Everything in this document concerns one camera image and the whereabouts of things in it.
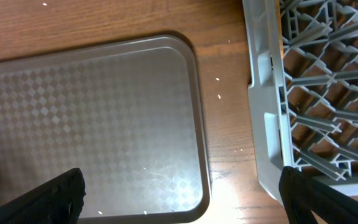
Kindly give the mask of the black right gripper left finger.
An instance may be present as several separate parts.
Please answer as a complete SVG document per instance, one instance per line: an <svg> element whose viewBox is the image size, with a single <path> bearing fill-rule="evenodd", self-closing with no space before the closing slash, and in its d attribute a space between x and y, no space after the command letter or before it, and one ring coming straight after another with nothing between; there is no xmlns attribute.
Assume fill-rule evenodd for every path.
<svg viewBox="0 0 358 224"><path fill-rule="evenodd" d="M73 168L0 206L0 224L77 223L84 205L85 181Z"/></svg>

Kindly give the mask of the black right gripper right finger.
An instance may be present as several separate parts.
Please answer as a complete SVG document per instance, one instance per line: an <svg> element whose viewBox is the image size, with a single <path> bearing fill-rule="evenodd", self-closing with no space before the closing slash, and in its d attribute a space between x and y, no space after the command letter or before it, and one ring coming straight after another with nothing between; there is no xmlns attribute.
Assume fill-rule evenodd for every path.
<svg viewBox="0 0 358 224"><path fill-rule="evenodd" d="M290 223L358 223L358 201L285 166L279 192Z"/></svg>

